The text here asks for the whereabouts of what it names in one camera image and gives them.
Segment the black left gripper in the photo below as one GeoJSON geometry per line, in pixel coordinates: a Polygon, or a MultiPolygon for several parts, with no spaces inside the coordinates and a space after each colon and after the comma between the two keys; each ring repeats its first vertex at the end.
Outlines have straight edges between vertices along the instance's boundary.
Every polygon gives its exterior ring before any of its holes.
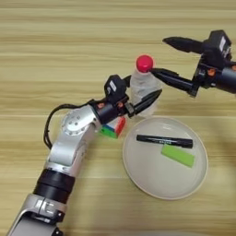
{"type": "MultiPolygon", "coordinates": [[[[126,89],[130,87],[130,81],[131,76],[127,76],[123,79],[124,87],[126,89]]],[[[135,106],[129,102],[128,98],[123,98],[115,103],[112,103],[108,99],[94,100],[92,102],[92,107],[101,124],[107,124],[117,117],[126,114],[129,117],[133,117],[134,115],[148,117],[154,113],[156,101],[161,92],[161,89],[150,92],[135,106]]]]}

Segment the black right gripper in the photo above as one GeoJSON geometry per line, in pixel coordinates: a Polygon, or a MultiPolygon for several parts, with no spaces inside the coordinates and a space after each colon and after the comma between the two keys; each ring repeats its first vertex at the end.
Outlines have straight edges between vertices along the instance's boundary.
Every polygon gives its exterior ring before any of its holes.
{"type": "MultiPolygon", "coordinates": [[[[168,37],[162,41],[186,53],[201,54],[204,51],[204,44],[201,41],[189,38],[168,37]]],[[[236,62],[217,53],[206,52],[201,55],[192,81],[164,68],[152,68],[150,73],[168,86],[185,92],[190,91],[192,97],[196,96],[200,87],[236,94],[236,62]]]]}

